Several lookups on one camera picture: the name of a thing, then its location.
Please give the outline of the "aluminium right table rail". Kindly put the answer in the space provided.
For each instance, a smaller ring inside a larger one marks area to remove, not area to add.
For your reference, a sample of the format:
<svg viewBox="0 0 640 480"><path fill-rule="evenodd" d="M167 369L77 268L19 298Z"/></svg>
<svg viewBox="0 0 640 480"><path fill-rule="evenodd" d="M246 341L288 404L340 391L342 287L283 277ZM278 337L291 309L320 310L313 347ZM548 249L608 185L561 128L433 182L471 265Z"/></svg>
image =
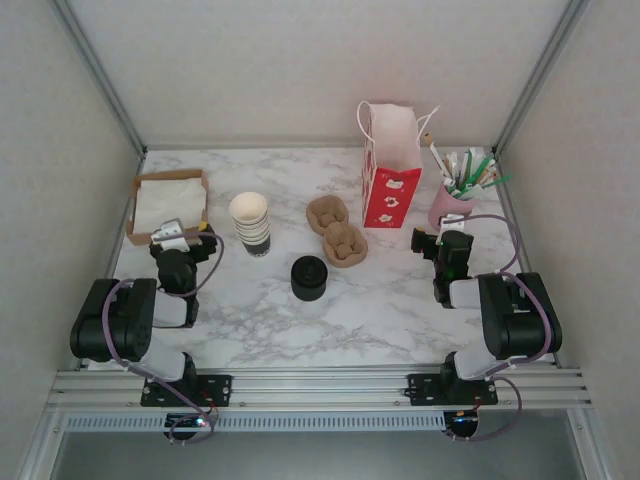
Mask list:
<svg viewBox="0 0 640 480"><path fill-rule="evenodd" d="M531 271L531 263L525 247L524 236L520 228L520 222L513 202L513 187L515 176L512 172L512 169L507 166L506 159L498 153L496 147L492 149L492 153L494 154L495 160L497 162L499 176L508 177L508 180L505 180L504 182L499 184L496 187L496 190L505 217L508 218L515 227L515 232L511 234L512 240L519 240L520 249L518 264L520 266L520 269L522 271L529 272Z"/></svg>

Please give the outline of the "aluminium right frame post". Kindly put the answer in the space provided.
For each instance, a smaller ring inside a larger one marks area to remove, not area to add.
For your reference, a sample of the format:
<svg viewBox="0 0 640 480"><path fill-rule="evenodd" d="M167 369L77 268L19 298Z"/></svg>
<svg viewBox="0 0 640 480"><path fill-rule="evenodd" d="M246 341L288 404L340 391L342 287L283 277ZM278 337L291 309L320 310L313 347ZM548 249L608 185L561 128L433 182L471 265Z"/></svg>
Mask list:
<svg viewBox="0 0 640 480"><path fill-rule="evenodd" d="M493 145L493 153L497 158L504 154L516 135L590 2L591 0L567 0L556 26Z"/></svg>

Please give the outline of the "aluminium rear table rail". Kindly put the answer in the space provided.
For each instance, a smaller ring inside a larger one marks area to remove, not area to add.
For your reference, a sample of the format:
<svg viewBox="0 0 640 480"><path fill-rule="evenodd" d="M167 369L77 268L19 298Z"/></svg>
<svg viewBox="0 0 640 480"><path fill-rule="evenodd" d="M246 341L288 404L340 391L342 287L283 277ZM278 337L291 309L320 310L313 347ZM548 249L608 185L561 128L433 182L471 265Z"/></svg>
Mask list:
<svg viewBox="0 0 640 480"><path fill-rule="evenodd" d="M227 150L227 149L327 149L357 148L363 149L364 141L257 141L257 142L223 142L223 143L150 143L147 151L179 151L179 150Z"/></svg>

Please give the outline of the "aluminium frame post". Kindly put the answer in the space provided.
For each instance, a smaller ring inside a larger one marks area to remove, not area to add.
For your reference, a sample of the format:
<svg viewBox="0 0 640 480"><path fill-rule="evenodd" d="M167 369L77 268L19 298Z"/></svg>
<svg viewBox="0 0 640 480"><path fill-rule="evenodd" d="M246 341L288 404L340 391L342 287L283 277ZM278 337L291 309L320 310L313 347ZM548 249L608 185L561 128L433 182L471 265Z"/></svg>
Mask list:
<svg viewBox="0 0 640 480"><path fill-rule="evenodd" d="M146 158L147 147L113 86L95 48L87 36L70 0L47 0L72 45L85 65L114 119L126 136L139 161Z"/></svg>
<svg viewBox="0 0 640 480"><path fill-rule="evenodd" d="M493 145L493 153L497 158L504 154L516 135L590 2L591 0L567 0L556 26Z"/></svg>

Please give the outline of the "stack of cardboard cup carriers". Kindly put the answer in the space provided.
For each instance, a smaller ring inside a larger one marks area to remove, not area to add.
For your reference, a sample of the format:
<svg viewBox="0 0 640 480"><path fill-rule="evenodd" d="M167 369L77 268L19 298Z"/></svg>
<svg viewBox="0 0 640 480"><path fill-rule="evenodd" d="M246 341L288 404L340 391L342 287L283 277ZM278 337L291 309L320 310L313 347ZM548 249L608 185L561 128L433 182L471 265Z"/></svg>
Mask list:
<svg viewBox="0 0 640 480"><path fill-rule="evenodd" d="M311 229L322 238L328 262L336 268L350 268L368 254L368 243L360 230L349 223L343 200L327 195L311 201L306 208Z"/></svg>

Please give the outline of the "pink stirrer holder cup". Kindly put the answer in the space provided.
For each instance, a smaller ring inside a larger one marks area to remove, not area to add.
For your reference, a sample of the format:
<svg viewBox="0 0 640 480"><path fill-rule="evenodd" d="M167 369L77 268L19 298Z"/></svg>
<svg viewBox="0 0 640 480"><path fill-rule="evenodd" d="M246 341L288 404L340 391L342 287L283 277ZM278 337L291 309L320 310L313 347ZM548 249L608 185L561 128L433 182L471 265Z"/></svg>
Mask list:
<svg viewBox="0 0 640 480"><path fill-rule="evenodd" d="M444 185L441 185L428 212L428 222L435 231L439 232L443 218L449 214L470 215L478 203L478 199L456 199L448 193Z"/></svg>

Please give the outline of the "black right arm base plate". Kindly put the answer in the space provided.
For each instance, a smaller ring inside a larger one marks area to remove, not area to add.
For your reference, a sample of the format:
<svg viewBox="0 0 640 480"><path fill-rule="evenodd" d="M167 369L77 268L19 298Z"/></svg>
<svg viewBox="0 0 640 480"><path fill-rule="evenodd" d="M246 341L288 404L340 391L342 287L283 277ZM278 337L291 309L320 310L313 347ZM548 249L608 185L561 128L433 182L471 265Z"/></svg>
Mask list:
<svg viewBox="0 0 640 480"><path fill-rule="evenodd" d="M404 395L412 406L475 406L498 403L495 385L441 374L410 374Z"/></svg>

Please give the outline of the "controller circuit board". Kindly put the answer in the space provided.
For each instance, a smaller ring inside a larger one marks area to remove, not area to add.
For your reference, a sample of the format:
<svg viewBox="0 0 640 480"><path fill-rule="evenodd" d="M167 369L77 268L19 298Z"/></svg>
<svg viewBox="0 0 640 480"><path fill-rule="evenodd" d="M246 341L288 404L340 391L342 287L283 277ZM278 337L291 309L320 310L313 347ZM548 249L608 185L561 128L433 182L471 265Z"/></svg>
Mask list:
<svg viewBox="0 0 640 480"><path fill-rule="evenodd" d="M164 420L163 434L173 442L188 442L196 435L209 431L207 420L195 413L168 413Z"/></svg>
<svg viewBox="0 0 640 480"><path fill-rule="evenodd" d="M469 441L476 433L479 416L476 410L446 411L444 433L452 440Z"/></svg>

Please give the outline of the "left controller circuit board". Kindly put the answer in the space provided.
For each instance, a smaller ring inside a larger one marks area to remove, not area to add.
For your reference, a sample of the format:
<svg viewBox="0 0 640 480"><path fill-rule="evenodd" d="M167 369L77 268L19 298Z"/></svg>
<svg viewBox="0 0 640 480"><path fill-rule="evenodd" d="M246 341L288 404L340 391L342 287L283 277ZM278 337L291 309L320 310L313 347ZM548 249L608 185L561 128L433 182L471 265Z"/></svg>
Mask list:
<svg viewBox="0 0 640 480"><path fill-rule="evenodd" d="M195 413L168 413L164 420L163 434L173 442L188 442L196 435L209 431L207 420Z"/></svg>

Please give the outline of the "green wrapped straw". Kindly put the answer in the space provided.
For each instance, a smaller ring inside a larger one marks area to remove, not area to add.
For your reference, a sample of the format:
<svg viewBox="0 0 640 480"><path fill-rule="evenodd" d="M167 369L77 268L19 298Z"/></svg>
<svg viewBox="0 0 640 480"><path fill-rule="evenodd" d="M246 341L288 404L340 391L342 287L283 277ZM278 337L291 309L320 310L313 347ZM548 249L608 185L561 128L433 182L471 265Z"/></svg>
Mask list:
<svg viewBox="0 0 640 480"><path fill-rule="evenodd" d="M470 175L467 184L471 186L477 185L494 164L495 159L493 157L485 157L478 165L477 170Z"/></svg>

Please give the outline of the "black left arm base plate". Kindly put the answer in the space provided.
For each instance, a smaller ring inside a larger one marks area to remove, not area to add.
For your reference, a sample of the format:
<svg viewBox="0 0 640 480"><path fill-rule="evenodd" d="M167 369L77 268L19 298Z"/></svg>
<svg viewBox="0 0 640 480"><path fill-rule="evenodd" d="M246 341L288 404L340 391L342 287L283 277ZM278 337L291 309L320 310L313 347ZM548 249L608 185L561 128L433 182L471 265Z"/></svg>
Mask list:
<svg viewBox="0 0 640 480"><path fill-rule="evenodd" d="M233 377L230 375L197 375L193 379L170 382L179 393L198 407L228 407L232 393ZM144 383L141 395L142 407L187 406L183 400L157 383Z"/></svg>

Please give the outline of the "stack of paper cups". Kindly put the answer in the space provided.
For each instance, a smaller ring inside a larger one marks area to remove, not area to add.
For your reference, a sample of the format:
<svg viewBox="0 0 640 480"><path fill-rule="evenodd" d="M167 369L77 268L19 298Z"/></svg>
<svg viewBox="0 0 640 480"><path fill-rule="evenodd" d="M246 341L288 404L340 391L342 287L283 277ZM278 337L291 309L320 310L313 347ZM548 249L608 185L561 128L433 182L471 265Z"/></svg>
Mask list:
<svg viewBox="0 0 640 480"><path fill-rule="evenodd" d="M263 257L271 249L268 203L256 192L236 195L229 206L235 231L247 253L252 257Z"/></svg>

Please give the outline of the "red white paper gift bag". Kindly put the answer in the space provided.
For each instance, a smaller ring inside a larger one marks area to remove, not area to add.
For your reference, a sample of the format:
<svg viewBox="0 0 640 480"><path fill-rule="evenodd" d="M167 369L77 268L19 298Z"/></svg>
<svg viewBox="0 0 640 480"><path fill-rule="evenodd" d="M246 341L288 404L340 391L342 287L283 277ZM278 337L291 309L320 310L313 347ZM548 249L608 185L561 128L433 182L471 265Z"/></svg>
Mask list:
<svg viewBox="0 0 640 480"><path fill-rule="evenodd" d="M362 221L365 228L400 228L423 172L421 138L432 115L363 100L356 110L365 138Z"/></svg>

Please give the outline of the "brown cardboard napkin tray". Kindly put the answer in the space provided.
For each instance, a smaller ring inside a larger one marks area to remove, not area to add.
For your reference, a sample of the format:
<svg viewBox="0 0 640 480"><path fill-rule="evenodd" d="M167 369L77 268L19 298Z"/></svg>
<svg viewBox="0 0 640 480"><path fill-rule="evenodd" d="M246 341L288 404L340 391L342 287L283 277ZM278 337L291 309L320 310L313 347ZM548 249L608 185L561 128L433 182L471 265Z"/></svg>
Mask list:
<svg viewBox="0 0 640 480"><path fill-rule="evenodd" d="M133 245L168 245L188 249L184 234L197 234L209 223L209 183L201 169L156 172L136 176L132 185L133 213L126 234Z"/></svg>

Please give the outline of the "white sugar stick brown end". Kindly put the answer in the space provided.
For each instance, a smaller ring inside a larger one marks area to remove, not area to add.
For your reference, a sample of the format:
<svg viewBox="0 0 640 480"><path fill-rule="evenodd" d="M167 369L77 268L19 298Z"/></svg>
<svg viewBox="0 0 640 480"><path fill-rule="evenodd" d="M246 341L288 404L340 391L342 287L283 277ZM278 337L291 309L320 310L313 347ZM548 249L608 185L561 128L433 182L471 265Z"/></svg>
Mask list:
<svg viewBox="0 0 640 480"><path fill-rule="evenodd" d="M427 146L429 147L429 150L436 162L436 164L438 165L438 168L441 171L441 174L444 178L448 178L449 180L452 179L451 174L449 172L449 169L447 168L447 166L445 165L445 162L443 161L442 157L440 156L435 143L431 137L431 135L429 133L426 133L423 135L423 138L425 140L425 143L427 144Z"/></svg>

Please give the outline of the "right controller circuit board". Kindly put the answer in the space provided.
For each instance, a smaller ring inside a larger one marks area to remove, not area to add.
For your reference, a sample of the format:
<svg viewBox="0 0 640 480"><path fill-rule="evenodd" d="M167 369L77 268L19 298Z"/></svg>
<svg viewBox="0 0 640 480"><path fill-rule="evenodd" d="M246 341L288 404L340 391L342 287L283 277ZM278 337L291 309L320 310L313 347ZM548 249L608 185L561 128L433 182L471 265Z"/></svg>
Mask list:
<svg viewBox="0 0 640 480"><path fill-rule="evenodd" d="M446 411L444 433L452 440L469 441L476 433L479 416L476 410Z"/></svg>

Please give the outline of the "stack of black lids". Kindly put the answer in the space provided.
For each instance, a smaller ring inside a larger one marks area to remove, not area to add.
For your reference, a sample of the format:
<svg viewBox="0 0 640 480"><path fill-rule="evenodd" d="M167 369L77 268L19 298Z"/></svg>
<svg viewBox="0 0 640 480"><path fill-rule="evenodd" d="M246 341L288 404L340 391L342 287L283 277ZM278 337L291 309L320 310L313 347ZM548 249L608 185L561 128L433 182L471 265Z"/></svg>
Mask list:
<svg viewBox="0 0 640 480"><path fill-rule="evenodd" d="M315 301L326 291L328 269L316 256L306 255L298 258L291 268L291 289L302 301Z"/></svg>

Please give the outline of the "aluminium table rail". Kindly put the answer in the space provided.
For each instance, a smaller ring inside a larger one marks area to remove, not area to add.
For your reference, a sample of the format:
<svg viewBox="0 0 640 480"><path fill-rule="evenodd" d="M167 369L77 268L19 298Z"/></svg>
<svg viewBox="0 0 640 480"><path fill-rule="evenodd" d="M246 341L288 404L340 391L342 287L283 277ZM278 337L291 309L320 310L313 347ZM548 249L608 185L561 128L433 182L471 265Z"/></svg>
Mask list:
<svg viewBox="0 0 640 480"><path fill-rule="evenodd" d="M506 159L498 153L496 147L492 149L492 153L494 154L495 160L497 162L499 176L508 177L508 180L505 180L504 182L499 184L496 187L496 190L505 217L508 218L515 227L515 232L511 234L512 240L519 240L520 249L518 264L520 266L520 269L522 271L529 272L531 271L531 263L525 247L524 236L520 228L520 222L513 202L513 187L515 176L512 172L512 169L507 166Z"/></svg>
<svg viewBox="0 0 640 480"><path fill-rule="evenodd" d="M150 143L147 151L179 151L179 150L227 150L227 149L327 149L357 148L363 149L364 141L257 141L257 142L223 142L223 143Z"/></svg>

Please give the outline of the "aluminium mounting rail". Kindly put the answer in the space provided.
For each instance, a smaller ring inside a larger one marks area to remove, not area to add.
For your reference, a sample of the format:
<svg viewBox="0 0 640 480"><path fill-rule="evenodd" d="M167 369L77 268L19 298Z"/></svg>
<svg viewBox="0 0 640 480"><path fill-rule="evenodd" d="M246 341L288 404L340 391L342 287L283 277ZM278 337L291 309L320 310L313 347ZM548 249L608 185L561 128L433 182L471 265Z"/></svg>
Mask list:
<svg viewBox="0 0 640 480"><path fill-rule="evenodd" d="M232 377L229 411L407 411L407 376L429 365L326 368L205 369ZM526 410L590 409L578 369L534 363L504 373L519 389ZM56 375L47 411L139 410L143 379L124 371L66 371Z"/></svg>

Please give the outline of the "aluminium left frame post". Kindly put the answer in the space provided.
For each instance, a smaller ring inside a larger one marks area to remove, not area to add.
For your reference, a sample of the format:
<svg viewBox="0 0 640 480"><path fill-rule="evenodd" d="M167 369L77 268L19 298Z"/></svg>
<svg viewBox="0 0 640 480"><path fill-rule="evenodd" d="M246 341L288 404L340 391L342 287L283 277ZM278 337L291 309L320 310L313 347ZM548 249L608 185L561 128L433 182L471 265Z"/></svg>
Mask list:
<svg viewBox="0 0 640 480"><path fill-rule="evenodd" d="M139 161L146 158L147 147L113 86L95 48L87 36L70 0L47 0L72 45L85 65L114 119L126 136Z"/></svg>

